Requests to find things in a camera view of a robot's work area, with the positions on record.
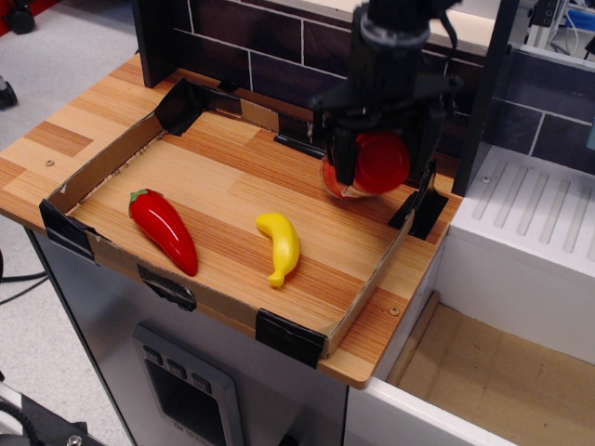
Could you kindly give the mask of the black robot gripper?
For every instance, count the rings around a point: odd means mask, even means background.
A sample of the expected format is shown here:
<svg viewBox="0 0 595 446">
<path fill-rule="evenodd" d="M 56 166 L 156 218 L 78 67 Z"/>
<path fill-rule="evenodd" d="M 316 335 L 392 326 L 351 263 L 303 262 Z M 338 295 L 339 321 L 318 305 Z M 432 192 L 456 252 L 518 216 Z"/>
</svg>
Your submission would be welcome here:
<svg viewBox="0 0 595 446">
<path fill-rule="evenodd" d="M 463 86 L 456 75 L 422 73 L 422 50 L 430 23 L 438 20 L 457 47 L 456 31 L 445 8 L 356 8 L 353 11 L 348 77 L 313 97 L 310 136 L 328 138 L 330 164 L 337 180 L 352 185 L 357 162 L 355 131 L 396 125 L 418 106 L 445 101 L 452 107 Z M 433 105 L 415 110 L 403 128 L 411 164 L 407 182 L 419 183 L 443 133 L 446 112 Z"/>
</svg>

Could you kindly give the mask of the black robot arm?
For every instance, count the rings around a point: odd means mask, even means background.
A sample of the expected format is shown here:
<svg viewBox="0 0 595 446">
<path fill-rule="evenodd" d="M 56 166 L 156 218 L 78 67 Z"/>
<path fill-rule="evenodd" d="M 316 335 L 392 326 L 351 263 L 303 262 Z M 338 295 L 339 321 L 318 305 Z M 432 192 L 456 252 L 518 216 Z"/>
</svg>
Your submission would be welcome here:
<svg viewBox="0 0 595 446">
<path fill-rule="evenodd" d="M 456 75 L 419 70 L 432 20 L 457 43 L 446 15 L 451 6 L 450 1 L 369 1 L 355 8 L 348 77 L 310 101 L 312 136 L 323 142 L 340 183 L 359 184 L 362 137 L 382 131 L 401 137 L 409 158 L 383 151 L 372 161 L 410 182 L 423 177 L 463 85 Z"/>
</svg>

